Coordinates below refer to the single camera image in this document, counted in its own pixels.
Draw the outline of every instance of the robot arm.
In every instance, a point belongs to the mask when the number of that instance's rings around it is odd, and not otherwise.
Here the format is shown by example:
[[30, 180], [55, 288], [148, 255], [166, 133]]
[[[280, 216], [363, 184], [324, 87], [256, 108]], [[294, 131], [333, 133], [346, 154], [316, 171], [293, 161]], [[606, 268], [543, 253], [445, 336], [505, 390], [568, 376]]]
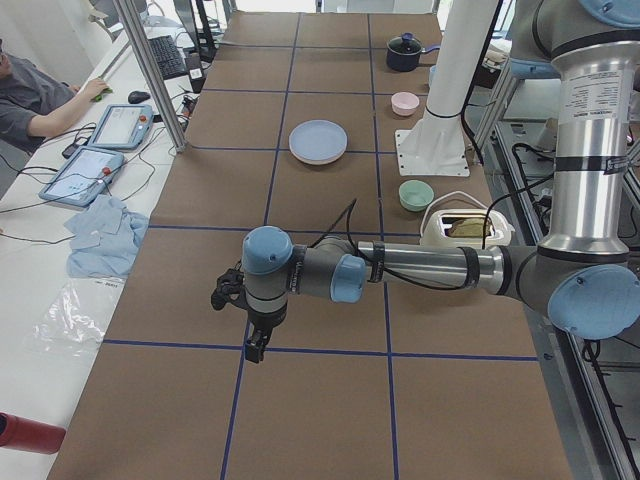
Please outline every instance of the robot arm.
[[263, 359], [288, 294], [356, 302], [367, 282], [484, 288], [590, 340], [616, 335], [640, 316], [640, 281], [626, 268], [628, 249], [617, 237], [628, 105], [640, 62], [637, 2], [520, 0], [514, 25], [512, 56], [530, 71], [551, 60], [562, 81], [549, 234], [535, 247], [486, 250], [334, 238], [305, 247], [278, 228], [260, 227], [245, 238], [242, 271], [220, 277], [211, 299], [216, 310], [226, 303], [247, 310], [254, 326], [248, 360]]

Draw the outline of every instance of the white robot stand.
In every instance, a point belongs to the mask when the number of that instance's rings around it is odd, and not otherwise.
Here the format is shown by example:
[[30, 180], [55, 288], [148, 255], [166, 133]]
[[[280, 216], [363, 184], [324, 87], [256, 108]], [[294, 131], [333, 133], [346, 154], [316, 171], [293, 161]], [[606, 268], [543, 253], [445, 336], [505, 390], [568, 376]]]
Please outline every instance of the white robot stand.
[[395, 133], [400, 175], [469, 176], [460, 112], [498, 3], [453, 2], [424, 115]]

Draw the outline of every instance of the gray shirt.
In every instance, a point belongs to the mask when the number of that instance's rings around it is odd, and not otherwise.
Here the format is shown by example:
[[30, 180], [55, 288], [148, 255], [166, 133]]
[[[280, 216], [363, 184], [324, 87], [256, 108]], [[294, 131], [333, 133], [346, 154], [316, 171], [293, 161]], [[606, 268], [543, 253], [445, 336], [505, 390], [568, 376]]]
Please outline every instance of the gray shirt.
[[0, 79], [0, 138], [33, 153], [44, 138], [27, 134], [31, 119], [64, 105], [74, 93], [30, 61], [7, 56], [11, 60], [11, 75]]

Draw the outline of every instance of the pot lid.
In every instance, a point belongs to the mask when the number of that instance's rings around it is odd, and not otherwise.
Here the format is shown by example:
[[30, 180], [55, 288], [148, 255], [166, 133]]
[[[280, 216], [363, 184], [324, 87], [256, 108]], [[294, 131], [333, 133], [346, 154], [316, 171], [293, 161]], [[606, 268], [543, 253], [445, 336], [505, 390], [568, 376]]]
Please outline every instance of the pot lid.
[[420, 40], [412, 33], [403, 33], [399, 37], [394, 37], [387, 44], [390, 50], [401, 55], [415, 55], [422, 50]]

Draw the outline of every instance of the cable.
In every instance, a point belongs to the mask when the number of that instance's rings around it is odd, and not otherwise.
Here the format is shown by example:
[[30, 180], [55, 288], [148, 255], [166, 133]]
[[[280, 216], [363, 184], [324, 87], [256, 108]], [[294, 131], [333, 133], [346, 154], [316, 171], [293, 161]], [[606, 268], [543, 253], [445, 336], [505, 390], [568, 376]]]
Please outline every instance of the cable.
[[473, 132], [473, 130], [471, 130], [471, 127], [467, 123], [467, 119], [465, 118], [465, 115], [464, 115], [465, 110], [466, 110], [466, 105], [462, 108], [462, 112], [460, 113], [460, 121], [462, 124], [462, 129], [464, 130], [464, 133], [467, 134], [467, 137], [469, 137], [469, 140], [471, 141], [471, 146], [473, 147], [473, 150], [476, 152], [476, 155], [478, 156], [478, 161], [480, 162], [480, 165], [484, 165], [484, 156], [482, 155], [482, 151], [480, 150], [480, 147], [476, 143], [476, 139], [475, 139], [476, 134]]
[[[524, 163], [522, 162], [522, 159], [520, 158], [520, 155], [518, 155], [518, 144], [517, 143], [514, 143], [511, 146], [511, 154], [516, 159], [516, 166], [518, 167], [518, 172], [520, 173], [520, 178], [522, 178], [522, 183], [524, 183], [525, 187], [528, 187], [529, 186], [529, 180], [527, 179], [527, 174], [524, 171]], [[535, 203], [535, 198], [533, 196], [533, 193], [531, 193], [530, 190], [528, 190], [527, 193], [529, 194], [529, 201], [531, 203]]]
[[625, 340], [624, 338], [619, 337], [618, 335], [616, 335], [613, 338], [615, 338], [616, 340], [620, 340], [622, 343], [626, 343], [627, 345], [629, 345], [629, 346], [631, 346], [633, 348], [637, 348], [638, 350], [640, 350], [640, 345], [637, 345], [637, 344], [635, 344], [633, 342], [630, 342], [629, 340]]
[[484, 222], [482, 223], [482, 250], [484, 250], [485, 246], [486, 246], [486, 241], [487, 241], [487, 236], [485, 235], [485, 232], [487, 231], [487, 224], [489, 223], [489, 214], [491, 213], [491, 210], [493, 210], [493, 207], [495, 207], [498, 202], [504, 200], [505, 198], [509, 198], [512, 197], [514, 195], [518, 195], [520, 193], [526, 192], [531, 190], [533, 187], [537, 187], [538, 185], [542, 185], [544, 182], [547, 182], [549, 180], [551, 180], [553, 178], [553, 173], [551, 175], [548, 175], [540, 180], [538, 180], [537, 182], [533, 182], [532, 184], [520, 188], [518, 190], [515, 190], [514, 192], [511, 193], [507, 193], [506, 195], [503, 195], [501, 197], [498, 197], [496, 200], [494, 200], [494, 202], [489, 205], [489, 208], [487, 208], [487, 213], [485, 213], [484, 215]]
[[313, 242], [311, 245], [309, 245], [309, 247], [314, 248], [317, 247], [318, 244], [324, 240], [325, 238], [327, 238], [327, 235], [329, 235], [331, 232], [333, 232], [333, 229], [336, 228], [336, 225], [338, 225], [338, 223], [340, 223], [340, 220], [342, 220], [344, 218], [344, 216], [349, 212], [349, 210], [353, 209], [353, 207], [356, 204], [357, 199], [354, 198], [351, 203], [349, 205], [347, 205], [347, 207], [342, 211], [342, 213], [338, 216], [338, 218], [336, 219], [335, 222], [333, 222], [331, 224], [331, 226], [329, 228], [327, 228], [322, 235], [320, 235], [320, 237]]
[[95, 130], [95, 129], [96, 129], [96, 127], [97, 127], [96, 122], [89, 122], [89, 123], [87, 123], [87, 124], [83, 125], [83, 126], [82, 126], [82, 127], [80, 127], [80, 128], [75, 128], [75, 129], [73, 129], [73, 130], [67, 130], [66, 132], [63, 132], [63, 133], [61, 133], [61, 134], [59, 134], [59, 135], [56, 135], [56, 136], [54, 136], [54, 137], [49, 137], [49, 138], [47, 138], [45, 141], [43, 141], [43, 142], [40, 144], [40, 146], [44, 145], [45, 143], [49, 143], [49, 142], [51, 142], [51, 141], [53, 141], [53, 140], [56, 140], [56, 139], [58, 139], [58, 138], [60, 138], [60, 137], [64, 137], [65, 135], [69, 135], [70, 133], [82, 132], [82, 131], [84, 131], [84, 130]]
[[4, 162], [4, 164], [9, 167], [9, 169], [13, 170], [14, 172], [16, 172], [18, 175], [26, 175], [27, 177], [33, 178], [36, 182], [42, 184], [42, 185], [46, 185], [45, 182], [42, 182], [40, 179], [36, 178], [35, 175], [37, 174], [32, 174], [32, 173], [25, 173], [25, 170], [32, 170], [32, 169], [42, 169], [42, 170], [50, 170], [51, 172], [57, 172], [58, 170], [56, 170], [55, 168], [51, 168], [51, 167], [38, 167], [38, 166], [33, 166], [33, 167], [23, 167], [20, 169], [15, 168], [13, 165], [11, 165], [9, 163], [9, 161], [6, 159], [6, 157], [4, 155], [2, 155], [0, 153], [0, 158], [2, 159], [2, 161]]
[[[120, 168], [124, 167], [124, 165], [126, 165], [127, 163], [129, 163], [129, 162], [133, 161], [136, 157], [139, 157], [139, 158], [140, 158], [140, 160], [142, 160], [144, 163], [146, 163], [147, 165], [149, 165], [149, 166], [151, 167], [151, 169], [152, 169], [152, 172], [149, 174], [149, 176], [147, 177], [147, 179], [145, 180], [145, 182], [144, 182], [144, 183], [143, 183], [143, 184], [142, 184], [142, 185], [141, 185], [137, 190], [135, 190], [133, 193], [131, 193], [130, 195], [128, 195], [128, 196], [126, 196], [125, 198], [123, 198], [123, 199], [122, 199], [122, 201], [128, 200], [128, 199], [129, 199], [129, 198], [131, 198], [133, 195], [135, 195], [135, 194], [136, 194], [136, 193], [138, 193], [140, 190], [142, 190], [145, 186], [147, 186], [147, 185], [148, 185], [148, 183], [149, 183], [149, 181], [151, 180], [151, 177], [152, 177], [152, 176], [153, 176], [153, 174], [156, 172], [156, 168], [155, 168], [155, 166], [153, 166], [152, 164], [150, 164], [149, 162], [147, 162], [144, 158], [142, 158], [141, 154], [142, 154], [142, 152], [144, 152], [144, 151], [145, 151], [149, 146], [151, 146], [151, 144], [152, 144], [155, 140], [157, 140], [157, 139], [158, 139], [158, 137], [160, 136], [160, 133], [162, 133], [162, 131], [163, 131], [163, 130], [165, 130], [165, 129], [166, 129], [166, 127], [161, 127], [161, 128], [159, 128], [158, 130], [156, 130], [156, 131], [154, 132], [154, 134], [152, 135], [152, 137], [149, 139], [149, 142], [147, 142], [147, 144], [146, 144], [146, 145], [145, 145], [145, 146], [144, 146], [144, 147], [143, 147], [143, 148], [142, 148], [142, 149], [141, 149], [141, 150], [140, 150], [136, 155], [134, 155], [133, 157], [131, 157], [131, 158], [130, 158], [130, 159], [128, 159], [127, 161], [123, 162], [123, 164], [122, 164], [120, 167], [115, 168], [115, 169], [112, 171], [112, 173], [117, 172]], [[89, 179], [90, 179], [90, 180], [100, 180], [100, 178], [95, 178], [95, 179], [93, 179], [93, 178], [89, 178]], [[106, 186], [106, 189], [107, 189], [108, 194], [109, 194], [110, 196], [112, 196], [111, 191], [109, 190], [108, 185], [107, 185], [107, 184], [105, 184], [105, 186]], [[67, 198], [67, 197], [69, 197], [69, 196], [77, 195], [78, 193], [81, 193], [81, 192], [82, 192], [82, 191], [84, 191], [84, 190], [81, 190], [81, 191], [79, 191], [79, 192], [73, 192], [73, 193], [71, 193], [70, 195], [65, 195], [65, 196], [62, 196], [62, 197], [56, 197], [55, 199], [45, 200], [45, 201], [43, 201], [43, 202], [36, 203], [36, 204], [32, 204], [32, 205], [25, 205], [25, 206], [22, 206], [22, 207], [16, 207], [16, 208], [11, 208], [11, 209], [7, 209], [7, 210], [2, 210], [2, 211], [0, 211], [0, 214], [1, 214], [1, 213], [14, 212], [14, 211], [17, 211], [17, 210], [24, 210], [24, 209], [27, 209], [27, 208], [37, 207], [37, 206], [40, 206], [40, 205], [45, 205], [45, 204], [47, 204], [47, 203], [55, 202], [55, 201], [57, 201], [57, 200], [60, 200], [60, 199], [63, 199], [63, 198]], [[67, 240], [70, 240], [70, 239], [74, 238], [74, 236], [70, 236], [70, 237], [62, 238], [62, 239], [60, 239], [60, 240], [56, 240], [56, 241], [49, 241], [49, 240], [40, 240], [40, 239], [29, 239], [29, 238], [16, 237], [16, 236], [12, 236], [12, 235], [7, 235], [7, 234], [5, 234], [5, 233], [0, 233], [0, 236], [2, 236], [2, 237], [6, 237], [6, 238], [10, 238], [10, 239], [12, 239], [12, 240], [19, 240], [19, 241], [23, 241], [23, 242], [31, 242], [31, 243], [44, 243], [44, 244], [47, 244], [47, 245], [57, 245], [58, 243], [62, 243], [62, 242], [64, 242], [64, 241], [67, 241]]]
[[49, 240], [36, 240], [36, 239], [32, 239], [32, 238], [14, 237], [12, 235], [7, 235], [6, 233], [0, 233], [0, 237], [10, 238], [12, 240], [20, 240], [21, 242], [44, 243], [46, 245], [57, 245], [59, 243], [66, 242], [67, 240], [71, 240], [72, 238], [74, 238], [74, 235], [72, 235], [70, 237], [61, 238], [60, 240], [56, 240], [56, 241], [53, 241], [53, 242], [49, 241]]
[[581, 353], [582, 359], [587, 363], [590, 363], [591, 366], [593, 367], [596, 377], [598, 378], [598, 383], [600, 384], [600, 389], [602, 390], [602, 393], [604, 394], [605, 399], [607, 401], [607, 406], [609, 407], [609, 413], [611, 414], [611, 420], [613, 421], [613, 424], [615, 425], [616, 430], [618, 432], [618, 436], [622, 441], [625, 454], [627, 455], [629, 464], [633, 469], [634, 476], [635, 478], [640, 478], [640, 470], [638, 470], [638, 465], [635, 461], [635, 457], [633, 456], [633, 451], [631, 450], [631, 446], [629, 445], [629, 437], [625, 433], [624, 427], [620, 422], [620, 417], [618, 416], [618, 411], [617, 411], [618, 405], [616, 405], [613, 399], [611, 398], [611, 394], [609, 393], [609, 389], [607, 388], [607, 383], [605, 382], [605, 379], [604, 379], [604, 374], [602, 373], [602, 369], [600, 368], [600, 364], [598, 363], [598, 355], [600, 354], [600, 341], [596, 342], [596, 352], [594, 352], [593, 349], [591, 348], [592, 343], [593, 342], [589, 340], [585, 340], [585, 344], [584, 344], [584, 347], [582, 348], [582, 353]]
[[638, 224], [636, 223], [636, 219], [633, 218], [633, 209], [634, 206], [631, 205], [631, 208], [629, 209], [629, 217], [631, 218], [631, 225], [633, 225], [633, 233], [631, 235], [619, 236], [618, 238], [622, 240], [628, 240], [629, 238], [634, 238], [636, 235], [638, 235]]
[[[595, 352], [591, 348], [592, 345], [596, 346]], [[600, 356], [600, 353], [600, 340], [585, 340], [584, 345], [582, 346], [582, 351], [580, 352], [580, 356], [585, 362], [593, 364], [593, 362], [595, 362]]]
[[546, 155], [548, 153], [554, 153], [555, 150], [540, 150], [538, 148], [535, 148], [535, 147], [529, 145], [528, 143], [523, 143], [523, 142], [514, 143], [513, 146], [511, 147], [511, 151], [513, 151], [514, 148], [524, 148], [525, 150], [528, 150], [530, 152], [533, 152], [533, 153], [537, 154], [543, 160], [550, 160], [550, 161], [554, 161], [555, 160], [554, 157], [548, 157]]
[[129, 163], [129, 162], [133, 161], [133, 159], [138, 157], [145, 164], [147, 164], [149, 167], [151, 167], [151, 173], [149, 174], [149, 176], [147, 177], [147, 179], [144, 181], [144, 183], [142, 185], [140, 185], [136, 190], [134, 190], [132, 193], [130, 193], [129, 195], [127, 195], [126, 197], [124, 197], [122, 199], [123, 202], [129, 200], [136, 193], [138, 193], [140, 190], [142, 190], [144, 187], [146, 187], [149, 184], [149, 182], [151, 181], [151, 177], [153, 177], [153, 175], [156, 173], [156, 167], [153, 164], [147, 162], [144, 158], [142, 158], [142, 153], [147, 148], [149, 148], [153, 144], [153, 142], [155, 142], [158, 139], [158, 137], [160, 136], [160, 134], [162, 133], [163, 130], [166, 130], [166, 127], [160, 127], [158, 130], [156, 130], [153, 133], [152, 137], [149, 139], [149, 142], [142, 148], [142, 150], [140, 150], [135, 156], [131, 157], [131, 159], [127, 161], [127, 163]]
[[471, 127], [467, 123], [467, 119], [465, 117], [466, 117], [467, 106], [471, 101], [471, 95], [473, 94], [473, 89], [475, 87], [475, 84], [474, 84], [475, 72], [477, 72], [479, 69], [482, 68], [482, 64], [484, 63], [484, 56], [493, 38], [493, 31], [495, 30], [496, 24], [498, 23], [498, 18], [500, 17], [501, 9], [502, 9], [502, 2], [499, 2], [498, 5], [496, 6], [495, 11], [493, 12], [491, 25], [489, 26], [489, 29], [487, 30], [487, 35], [484, 38], [484, 44], [482, 45], [482, 50], [480, 50], [480, 55], [478, 57], [478, 61], [476, 62], [476, 69], [474, 70], [474, 76], [471, 77], [471, 82], [469, 82], [467, 95], [464, 99], [464, 103], [462, 104], [462, 111], [460, 112], [462, 129], [464, 130], [464, 133], [467, 134], [467, 137], [469, 137], [469, 140], [471, 141], [471, 145], [473, 146], [473, 150], [476, 152], [476, 155], [478, 156], [478, 161], [480, 162], [480, 165], [484, 165], [484, 156], [482, 155], [482, 152], [480, 151], [480, 147], [478, 146], [475, 140], [476, 134], [473, 132], [473, 130], [471, 130]]
[[[370, 259], [369, 257], [367, 257], [367, 255], [365, 255], [364, 252], [362, 252], [362, 250], [360, 250], [358, 248], [358, 246], [356, 245], [356, 243], [353, 241], [353, 238], [351, 237], [351, 214], [353, 213], [353, 209], [356, 205], [357, 199], [354, 198], [353, 201], [349, 204], [349, 206], [347, 207], [347, 239], [349, 240], [349, 244], [351, 245], [351, 248], [353, 248], [353, 251], [359, 256], [364, 258], [366, 261], [368, 261], [369, 263], [374, 263], [374, 261], [372, 259]], [[447, 287], [436, 287], [435, 285], [427, 285], [426, 283], [422, 283], [422, 282], [418, 282], [410, 277], [407, 277], [406, 275], [403, 275], [399, 272], [396, 272], [395, 270], [392, 270], [388, 267], [382, 267], [382, 270], [386, 273], [388, 273], [389, 275], [399, 278], [400, 280], [403, 280], [407, 283], [410, 283], [411, 285], [416, 285], [418, 287], [422, 287], [422, 288], [427, 288], [429, 290], [439, 290], [439, 291], [452, 291], [452, 290], [463, 290], [464, 286], [460, 285], [460, 286], [447, 286]]]
[[489, 103], [485, 103], [484, 105], [478, 105], [477, 103], [467, 103], [467, 107], [481, 107], [481, 108], [487, 108], [490, 105], [493, 105], [494, 103], [496, 103], [497, 100], [492, 100]]
[[[138, 157], [142, 152], [144, 152], [144, 151], [145, 151], [145, 150], [146, 150], [146, 149], [147, 149], [147, 148], [148, 148], [148, 147], [149, 147], [149, 146], [150, 146], [150, 145], [151, 145], [151, 144], [152, 144], [152, 143], [153, 143], [153, 142], [158, 138], [159, 134], [160, 134], [163, 130], [165, 130], [165, 128], [166, 128], [166, 127], [161, 127], [161, 128], [159, 128], [158, 130], [156, 130], [156, 131], [154, 132], [153, 136], [151, 137], [151, 139], [149, 140], [149, 142], [148, 142], [148, 143], [147, 143], [147, 144], [146, 144], [146, 145], [145, 145], [145, 146], [140, 150], [140, 152], [138, 152], [136, 155], [134, 155], [134, 156], [133, 156], [133, 157], [131, 157], [130, 159], [128, 159], [128, 160], [126, 160], [126, 161], [124, 161], [124, 162], [122, 163], [122, 165], [121, 165], [121, 166], [119, 166], [119, 167], [117, 167], [117, 168], [114, 168], [114, 169], [111, 171], [111, 173], [115, 173], [115, 172], [117, 172], [118, 170], [120, 170], [121, 168], [123, 168], [125, 165], [127, 165], [128, 163], [130, 163], [131, 161], [133, 161], [136, 157]], [[69, 177], [74, 176], [74, 175], [80, 176], [80, 177], [82, 177], [82, 178], [86, 178], [86, 179], [88, 179], [88, 180], [96, 180], [96, 181], [99, 181], [99, 180], [101, 180], [101, 179], [103, 178], [103, 177], [95, 177], [95, 178], [91, 178], [91, 177], [86, 177], [86, 176], [84, 176], [84, 175], [81, 175], [81, 174], [79, 174], [79, 173], [72, 173], [71, 175], [68, 175], [68, 176], [66, 176], [66, 177], [61, 177], [61, 178], [59, 178], [59, 179], [56, 179], [56, 181], [63, 180], [63, 179], [65, 179], [65, 178], [69, 178]], [[134, 195], [135, 193], [137, 193], [138, 191], [140, 191], [140, 190], [141, 190], [141, 189], [142, 189], [142, 188], [143, 188], [143, 187], [144, 187], [144, 186], [149, 182], [150, 178], [151, 178], [151, 177], [147, 178], [147, 180], [145, 181], [145, 183], [144, 183], [144, 184], [143, 184], [143, 185], [142, 185], [138, 190], [136, 190], [134, 193], [132, 193], [131, 195], [129, 195], [129, 196], [128, 196], [128, 197], [126, 197], [125, 199], [130, 198], [132, 195]], [[39, 207], [39, 206], [41, 206], [41, 205], [46, 205], [46, 204], [48, 204], [48, 203], [56, 202], [56, 201], [58, 201], [58, 200], [62, 200], [62, 199], [64, 199], [64, 198], [72, 197], [72, 196], [74, 196], [74, 195], [77, 195], [77, 194], [79, 194], [79, 193], [82, 193], [82, 192], [84, 192], [84, 191], [88, 190], [89, 188], [92, 188], [92, 185], [90, 185], [90, 186], [88, 186], [88, 187], [86, 187], [86, 188], [84, 188], [84, 189], [82, 189], [82, 190], [79, 190], [79, 191], [77, 191], [77, 192], [72, 192], [72, 193], [70, 193], [70, 194], [68, 194], [68, 195], [63, 195], [63, 196], [61, 196], [61, 197], [56, 197], [56, 198], [53, 198], [53, 199], [50, 199], [50, 200], [44, 200], [44, 201], [42, 201], [42, 202], [33, 203], [33, 204], [30, 204], [30, 205], [23, 205], [23, 206], [21, 206], [21, 207], [14, 207], [14, 208], [8, 208], [8, 209], [6, 209], [6, 210], [0, 210], [0, 214], [3, 214], [3, 213], [11, 213], [11, 212], [19, 211], [19, 210], [26, 210], [27, 208], [33, 208], [33, 207]]]

